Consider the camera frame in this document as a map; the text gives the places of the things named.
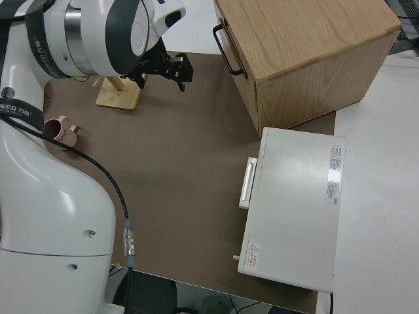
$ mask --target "white box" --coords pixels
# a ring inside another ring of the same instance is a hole
[[[331,293],[344,153],[343,137],[263,130],[240,273]]]

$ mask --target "black metal handle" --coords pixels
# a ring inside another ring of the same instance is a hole
[[[219,25],[217,25],[217,26],[215,26],[213,28],[212,33],[214,34],[215,42],[217,43],[217,46],[218,46],[218,48],[221,51],[221,55],[223,56],[224,62],[225,62],[225,64],[227,64],[228,70],[230,71],[230,74],[231,75],[236,76],[236,75],[244,74],[244,70],[243,69],[233,70],[232,67],[231,67],[231,65],[230,65],[230,62],[228,62],[227,56],[225,55],[225,52],[223,50],[223,47],[221,46],[220,40],[218,39],[218,36],[217,36],[217,32],[220,31],[220,30],[222,30],[223,28],[224,28],[224,25],[223,24],[219,24]]]

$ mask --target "wooden base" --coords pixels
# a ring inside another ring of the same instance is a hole
[[[105,78],[100,89],[96,104],[102,107],[132,110],[137,106],[141,89],[137,83],[128,78],[121,79],[124,89],[119,91]]]

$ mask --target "box handle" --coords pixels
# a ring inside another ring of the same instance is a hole
[[[217,43],[217,46],[218,46],[218,48],[221,51],[221,55],[222,55],[222,57],[224,59],[224,62],[227,65],[228,70],[230,71],[230,74],[231,75],[237,76],[237,75],[244,74],[244,70],[243,69],[233,70],[232,67],[231,67],[231,65],[230,65],[230,62],[228,62],[227,56],[226,56],[226,54],[225,54],[225,52],[223,50],[223,47],[221,46],[220,40],[218,39],[218,36],[217,36],[217,32],[218,31],[221,31],[222,29],[224,29],[224,25],[223,24],[219,24],[219,25],[217,25],[217,26],[215,26],[213,28],[212,33],[214,35],[215,42]]]
[[[251,191],[253,188],[253,180],[255,179],[255,171],[257,165],[257,158],[249,157],[247,159],[246,172],[243,180],[242,193],[240,195],[240,202],[238,207],[242,209],[249,209]]]

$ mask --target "wooden stand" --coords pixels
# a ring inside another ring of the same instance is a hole
[[[96,104],[102,107],[132,110],[137,106],[140,93],[141,89],[137,83],[128,78],[106,77]]]

